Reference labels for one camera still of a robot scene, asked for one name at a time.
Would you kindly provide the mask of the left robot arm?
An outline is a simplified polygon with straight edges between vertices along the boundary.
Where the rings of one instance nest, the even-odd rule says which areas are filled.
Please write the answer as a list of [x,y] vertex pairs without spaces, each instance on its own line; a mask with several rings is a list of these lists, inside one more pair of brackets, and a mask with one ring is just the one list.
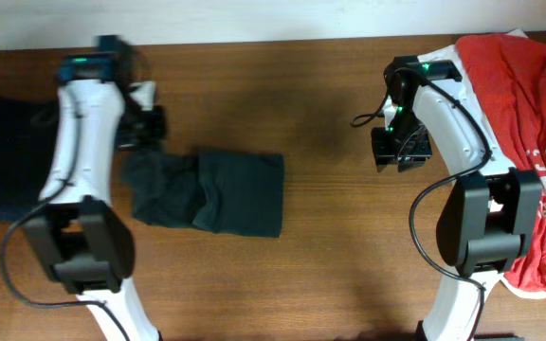
[[58,70],[59,126],[39,204],[20,226],[49,280],[85,306],[108,340],[158,340],[133,281],[136,248],[112,209],[116,149],[157,144],[166,133],[155,83],[138,81],[137,52],[117,35],[65,57]]

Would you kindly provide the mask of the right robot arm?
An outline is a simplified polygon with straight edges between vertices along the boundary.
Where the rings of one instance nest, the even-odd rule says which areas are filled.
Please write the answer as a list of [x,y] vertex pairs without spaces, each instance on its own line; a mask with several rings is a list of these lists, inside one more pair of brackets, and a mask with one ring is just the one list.
[[[448,177],[417,195],[409,233],[421,257],[442,278],[420,320],[417,340],[473,340],[489,293],[531,246],[542,187],[532,170],[519,170],[501,151],[485,114],[475,108],[466,79],[452,60],[396,57],[386,67],[386,95],[371,131],[375,165],[399,171],[423,166],[437,149]],[[415,215],[435,189],[451,187],[436,225],[441,263],[417,239]]]

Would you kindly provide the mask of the black Nike t-shirt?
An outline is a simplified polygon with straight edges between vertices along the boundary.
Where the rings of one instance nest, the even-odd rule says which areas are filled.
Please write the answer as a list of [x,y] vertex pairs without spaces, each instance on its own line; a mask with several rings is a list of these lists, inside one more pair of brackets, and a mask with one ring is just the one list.
[[278,153],[203,150],[194,155],[130,154],[122,180],[144,224],[278,238],[282,234],[284,160]]

